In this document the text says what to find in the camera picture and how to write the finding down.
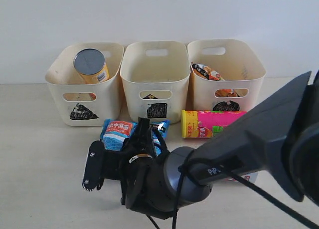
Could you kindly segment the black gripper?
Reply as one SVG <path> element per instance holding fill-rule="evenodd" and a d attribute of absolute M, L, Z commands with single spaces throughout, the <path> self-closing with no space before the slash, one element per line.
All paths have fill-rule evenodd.
<path fill-rule="evenodd" d="M 120 181 L 121 204 L 132 211 L 159 218 L 176 216 L 175 196 L 164 179 L 169 150 L 158 147 L 150 134 L 150 120 L 139 118 L 122 145 L 122 151 L 104 151 L 101 176 Z"/>

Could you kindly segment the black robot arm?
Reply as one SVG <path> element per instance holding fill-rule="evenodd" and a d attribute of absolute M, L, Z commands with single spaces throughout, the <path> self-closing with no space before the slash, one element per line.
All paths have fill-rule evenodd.
<path fill-rule="evenodd" d="M 120 180 L 126 208 L 160 219 L 206 199 L 226 178 L 294 215 L 242 175 L 266 170 L 295 201 L 319 202 L 319 79 L 309 83 L 309 77 L 296 77 L 196 149 L 170 152 L 160 140 L 156 155 L 156 131 L 142 122 L 121 151 L 104 152 L 99 177 Z"/>

